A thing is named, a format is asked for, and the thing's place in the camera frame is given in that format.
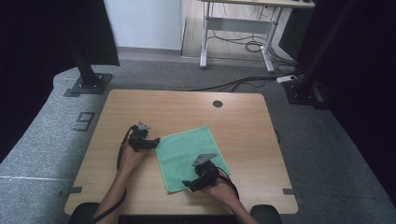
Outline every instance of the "wooden surface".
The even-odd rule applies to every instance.
[[[213,102],[223,102],[216,108]],[[120,142],[141,120],[151,127],[148,139],[208,125],[231,170],[241,202],[273,205],[281,214],[298,210],[274,128],[260,94],[184,91],[114,90],[107,98],[74,187],[66,214],[85,202],[101,202],[116,174]],[[123,214],[228,214],[225,207],[201,192],[168,194],[152,151],[135,170],[123,203]]]
[[[309,3],[292,0],[201,0],[202,2],[227,3],[227,4],[241,4],[241,5],[255,5],[268,7],[314,7],[315,4],[310,0]]]

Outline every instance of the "gray floor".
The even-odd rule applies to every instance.
[[[63,97],[78,78],[77,69],[54,79],[48,101],[0,165],[0,223],[67,222],[67,192],[110,90],[186,91],[243,77],[270,76],[262,63],[209,61],[202,70],[198,60],[180,58],[171,50],[122,50],[120,59],[120,67],[94,67],[96,72],[114,75],[104,95]],[[299,204],[297,214],[281,215],[283,223],[396,223],[388,195],[330,111],[290,105],[274,81],[259,88],[242,85],[238,91],[264,95],[280,134]],[[80,112],[95,113],[87,132],[73,131]]]

